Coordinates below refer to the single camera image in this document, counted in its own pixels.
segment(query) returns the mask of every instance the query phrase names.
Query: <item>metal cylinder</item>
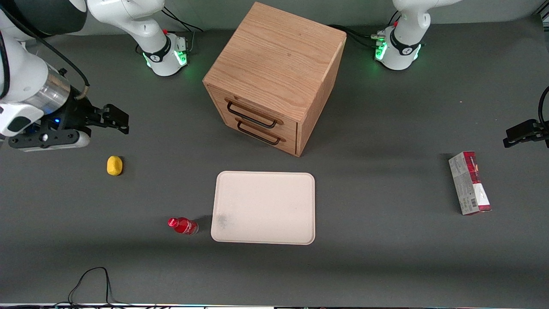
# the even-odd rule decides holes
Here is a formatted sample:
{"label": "metal cylinder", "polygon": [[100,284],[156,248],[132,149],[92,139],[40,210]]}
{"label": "metal cylinder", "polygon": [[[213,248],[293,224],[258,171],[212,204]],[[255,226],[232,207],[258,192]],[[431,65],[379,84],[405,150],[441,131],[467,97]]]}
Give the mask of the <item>metal cylinder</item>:
{"label": "metal cylinder", "polygon": [[48,65],[48,78],[44,85],[32,97],[21,103],[30,104],[51,114],[69,99],[70,83],[57,70]]}

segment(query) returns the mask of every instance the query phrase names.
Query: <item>drawer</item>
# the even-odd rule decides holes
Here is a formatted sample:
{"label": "drawer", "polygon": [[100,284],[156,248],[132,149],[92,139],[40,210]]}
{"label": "drawer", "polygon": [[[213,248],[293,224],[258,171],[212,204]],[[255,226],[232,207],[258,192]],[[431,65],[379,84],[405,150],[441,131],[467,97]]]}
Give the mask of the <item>drawer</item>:
{"label": "drawer", "polygon": [[292,138],[285,138],[275,135],[273,132],[265,130],[264,128],[257,126],[254,123],[250,123],[240,117],[225,118],[225,124],[227,124],[230,128],[238,130],[239,132],[268,145],[278,148],[284,152],[288,152],[291,155],[295,155],[295,136]]}
{"label": "drawer", "polygon": [[297,123],[280,115],[272,115],[268,111],[262,111],[251,106],[246,99],[236,97],[224,90],[209,86],[211,97],[217,105],[223,119],[238,117],[247,123],[268,131],[276,136],[295,140]]}

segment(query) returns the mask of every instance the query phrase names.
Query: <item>wooden cabinet top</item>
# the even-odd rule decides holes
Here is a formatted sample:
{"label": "wooden cabinet top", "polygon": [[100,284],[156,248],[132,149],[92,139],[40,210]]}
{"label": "wooden cabinet top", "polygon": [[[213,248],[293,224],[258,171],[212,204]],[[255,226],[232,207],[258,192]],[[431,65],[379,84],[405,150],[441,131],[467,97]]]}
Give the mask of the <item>wooden cabinet top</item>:
{"label": "wooden cabinet top", "polygon": [[256,2],[204,83],[301,122],[345,38],[342,31]]}

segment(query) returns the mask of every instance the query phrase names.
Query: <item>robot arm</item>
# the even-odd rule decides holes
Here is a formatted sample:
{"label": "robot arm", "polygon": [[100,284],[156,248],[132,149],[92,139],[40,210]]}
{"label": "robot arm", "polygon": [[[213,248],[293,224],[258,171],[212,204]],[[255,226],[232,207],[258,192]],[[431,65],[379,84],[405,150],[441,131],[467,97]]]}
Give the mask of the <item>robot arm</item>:
{"label": "robot arm", "polygon": [[421,39],[431,26],[431,8],[451,5],[461,0],[393,0],[401,12],[397,26],[389,26],[373,36],[379,39],[376,60],[391,70],[407,69],[417,59]]}
{"label": "robot arm", "polygon": [[143,50],[153,72],[169,76],[187,64],[185,38],[164,34],[154,19],[136,20],[159,12],[163,7],[164,0],[88,0],[89,11],[97,20],[130,34]]}
{"label": "robot arm", "polygon": [[88,126],[116,128],[128,133],[126,113],[110,104],[103,109],[92,106],[85,91],[80,93],[70,85],[64,77],[64,69],[54,69],[29,53],[20,41],[77,31],[86,18],[85,2],[80,2],[56,0],[47,6],[54,12],[70,12],[65,18],[65,30],[58,20],[56,23],[36,20],[41,14],[36,12],[35,6],[29,6],[29,1],[6,1],[0,7],[0,89],[3,89],[0,134],[9,137],[13,148],[36,151],[83,147],[89,143],[91,135]]}

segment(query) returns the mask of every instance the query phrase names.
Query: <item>bottle cap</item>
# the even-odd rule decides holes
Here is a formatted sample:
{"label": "bottle cap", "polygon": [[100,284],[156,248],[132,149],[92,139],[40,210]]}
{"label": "bottle cap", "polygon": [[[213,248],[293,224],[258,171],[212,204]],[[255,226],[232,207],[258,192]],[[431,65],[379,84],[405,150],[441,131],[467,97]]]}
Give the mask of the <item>bottle cap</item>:
{"label": "bottle cap", "polygon": [[179,220],[177,218],[170,218],[170,220],[168,220],[168,226],[174,228],[178,225],[179,225]]}

